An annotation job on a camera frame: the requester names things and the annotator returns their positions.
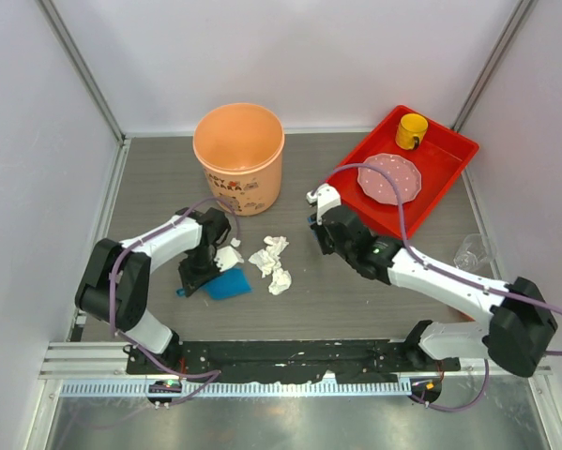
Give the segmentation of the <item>paper scrap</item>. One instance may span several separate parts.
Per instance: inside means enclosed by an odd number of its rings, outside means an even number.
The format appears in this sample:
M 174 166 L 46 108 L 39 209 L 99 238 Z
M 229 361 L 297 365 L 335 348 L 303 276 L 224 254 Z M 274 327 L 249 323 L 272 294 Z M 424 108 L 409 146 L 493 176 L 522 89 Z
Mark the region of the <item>paper scrap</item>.
M 287 291 L 292 284 L 292 277 L 287 270 L 277 268 L 272 272 L 272 280 L 268 291 L 273 295 L 280 295 Z
M 271 257 L 279 257 L 289 245 L 285 236 L 266 236 L 264 243 L 266 244 L 266 252 Z

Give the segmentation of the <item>red plastic tray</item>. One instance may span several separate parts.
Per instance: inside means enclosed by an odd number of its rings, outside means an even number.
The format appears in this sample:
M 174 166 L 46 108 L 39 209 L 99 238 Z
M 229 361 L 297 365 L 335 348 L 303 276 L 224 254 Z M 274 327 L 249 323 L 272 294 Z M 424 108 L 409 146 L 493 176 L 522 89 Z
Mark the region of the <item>red plastic tray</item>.
M 403 201 L 408 237 L 414 235 L 478 151 L 477 143 L 433 120 L 428 121 L 417 149 L 402 149 L 396 143 L 398 127 L 403 116 L 412 112 L 403 105 L 395 107 L 341 162 L 342 166 L 369 164 L 390 176 Z M 327 182 L 369 228 L 394 237 L 402 235 L 396 195 L 381 174 L 352 168 L 330 175 Z

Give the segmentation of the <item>clear plastic cup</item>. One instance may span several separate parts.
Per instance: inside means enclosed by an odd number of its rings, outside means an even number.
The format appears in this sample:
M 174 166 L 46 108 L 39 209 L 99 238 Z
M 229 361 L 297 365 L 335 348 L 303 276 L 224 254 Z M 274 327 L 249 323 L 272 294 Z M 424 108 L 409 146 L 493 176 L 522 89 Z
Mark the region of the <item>clear plastic cup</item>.
M 466 272 L 477 272 L 494 260 L 494 243 L 489 236 L 481 233 L 467 235 L 458 247 L 453 262 Z

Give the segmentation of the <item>blue hand brush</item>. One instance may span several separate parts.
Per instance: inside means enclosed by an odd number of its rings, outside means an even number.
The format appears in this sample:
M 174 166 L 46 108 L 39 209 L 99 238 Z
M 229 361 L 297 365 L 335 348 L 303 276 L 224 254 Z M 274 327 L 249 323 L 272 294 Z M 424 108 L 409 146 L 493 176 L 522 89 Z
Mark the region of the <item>blue hand brush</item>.
M 308 224 L 314 238 L 316 239 L 317 242 L 320 242 L 320 237 L 319 237 L 320 230 L 319 230 L 319 225 L 317 224 L 317 218 L 315 214 L 312 214 L 308 217 Z

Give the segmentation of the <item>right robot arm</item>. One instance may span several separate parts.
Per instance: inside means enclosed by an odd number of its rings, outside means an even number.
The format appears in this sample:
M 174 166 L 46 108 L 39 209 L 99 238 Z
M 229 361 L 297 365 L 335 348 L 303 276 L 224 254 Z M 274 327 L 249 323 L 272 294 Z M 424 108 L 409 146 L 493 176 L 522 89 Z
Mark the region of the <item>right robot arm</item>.
M 373 233 L 345 205 L 312 214 L 308 223 L 322 253 L 338 255 L 362 277 L 422 293 L 470 318 L 469 323 L 419 322 L 403 348 L 409 367 L 483 358 L 519 377 L 535 373 L 557 323 L 534 282 L 478 277 L 438 262 L 399 239 Z

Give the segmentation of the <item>orange plastic bucket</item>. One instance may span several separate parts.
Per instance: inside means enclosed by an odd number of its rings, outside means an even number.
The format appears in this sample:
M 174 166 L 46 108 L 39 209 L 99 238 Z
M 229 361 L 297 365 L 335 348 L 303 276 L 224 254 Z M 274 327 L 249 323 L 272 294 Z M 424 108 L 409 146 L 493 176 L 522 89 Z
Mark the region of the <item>orange plastic bucket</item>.
M 192 138 L 212 193 L 240 216 L 260 214 L 279 197 L 284 144 L 280 119 L 251 103 L 227 104 L 209 112 Z

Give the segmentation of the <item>blue dustpan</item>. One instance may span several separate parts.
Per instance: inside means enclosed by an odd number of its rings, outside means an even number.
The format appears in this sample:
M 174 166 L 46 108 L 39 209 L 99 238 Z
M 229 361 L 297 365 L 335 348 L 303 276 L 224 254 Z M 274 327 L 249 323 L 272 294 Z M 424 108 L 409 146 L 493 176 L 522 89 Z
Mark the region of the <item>blue dustpan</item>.
M 251 292 L 251 285 L 244 272 L 238 268 L 221 271 L 214 267 L 197 272 L 189 267 L 179 267 L 178 272 L 182 284 L 176 290 L 178 297 L 190 297 L 202 290 L 212 300 L 224 300 Z

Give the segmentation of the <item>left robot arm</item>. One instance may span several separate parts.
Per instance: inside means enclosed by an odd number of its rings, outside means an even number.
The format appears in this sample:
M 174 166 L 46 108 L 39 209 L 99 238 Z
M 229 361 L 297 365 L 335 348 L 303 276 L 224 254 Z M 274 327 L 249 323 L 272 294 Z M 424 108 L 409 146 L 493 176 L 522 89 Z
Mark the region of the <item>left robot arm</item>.
M 158 373 L 171 373 L 179 366 L 182 344 L 179 335 L 147 309 L 151 274 L 183 254 L 178 265 L 182 288 L 186 296 L 194 294 L 224 272 L 220 245 L 230 231 L 221 210 L 201 213 L 184 208 L 133 239 L 104 238 L 92 250 L 75 305 L 147 351 L 147 362 Z

